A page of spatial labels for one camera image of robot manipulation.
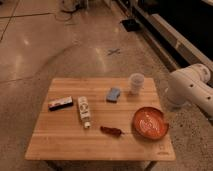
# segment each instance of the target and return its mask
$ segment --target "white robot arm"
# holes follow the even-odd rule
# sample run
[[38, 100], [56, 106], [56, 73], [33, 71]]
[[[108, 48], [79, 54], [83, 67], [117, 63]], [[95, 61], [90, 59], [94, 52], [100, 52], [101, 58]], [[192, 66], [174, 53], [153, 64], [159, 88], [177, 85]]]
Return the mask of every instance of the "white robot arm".
[[211, 73], [203, 64], [194, 64], [170, 74], [167, 100], [173, 107], [181, 107], [187, 101], [193, 102], [213, 116], [213, 88], [206, 83]]

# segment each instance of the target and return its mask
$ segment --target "concrete floor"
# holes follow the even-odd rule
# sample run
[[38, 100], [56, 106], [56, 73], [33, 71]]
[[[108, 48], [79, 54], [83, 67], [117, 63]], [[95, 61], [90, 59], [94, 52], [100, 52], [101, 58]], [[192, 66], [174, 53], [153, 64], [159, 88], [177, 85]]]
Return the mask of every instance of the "concrete floor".
[[[6, 0], [0, 17], [55, 13], [57, 0]], [[0, 170], [47, 171], [44, 162], [26, 161], [24, 154], [38, 113], [54, 77], [128, 77], [141, 72], [155, 79], [161, 104], [170, 123], [177, 159], [153, 170], [213, 170], [212, 126], [195, 106], [169, 110], [164, 100], [168, 70], [139, 33], [126, 32], [125, 16], [99, 0], [67, 22], [53, 14], [0, 19]], [[108, 55], [112, 49], [120, 53]], [[65, 170], [131, 170], [144, 162], [62, 162]]]

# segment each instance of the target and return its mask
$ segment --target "orange bowl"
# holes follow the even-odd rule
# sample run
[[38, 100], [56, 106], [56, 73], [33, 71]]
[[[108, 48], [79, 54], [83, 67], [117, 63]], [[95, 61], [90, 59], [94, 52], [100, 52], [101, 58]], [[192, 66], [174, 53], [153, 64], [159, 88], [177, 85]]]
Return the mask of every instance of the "orange bowl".
[[163, 113], [153, 107], [140, 108], [134, 115], [133, 126], [139, 134], [152, 140], [163, 138], [169, 129]]

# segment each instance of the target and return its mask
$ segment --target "wooden table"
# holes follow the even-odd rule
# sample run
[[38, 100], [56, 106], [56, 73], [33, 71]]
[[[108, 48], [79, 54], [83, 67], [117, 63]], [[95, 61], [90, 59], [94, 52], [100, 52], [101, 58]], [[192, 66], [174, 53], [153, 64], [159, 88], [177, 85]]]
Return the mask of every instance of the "wooden table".
[[[121, 89], [116, 104], [105, 100], [111, 87]], [[70, 95], [74, 99], [74, 106], [54, 112], [48, 110], [50, 100]], [[83, 129], [79, 120], [76, 102], [79, 96], [88, 98], [92, 115], [92, 126], [89, 130]], [[138, 136], [132, 128], [134, 113], [144, 106], [161, 109], [152, 78], [145, 78], [140, 95], [129, 93], [127, 78], [56, 78], [50, 85], [25, 158], [47, 161], [175, 160], [169, 134], [162, 140], [153, 142]], [[125, 134], [114, 138], [101, 133], [100, 126], [120, 128]]]

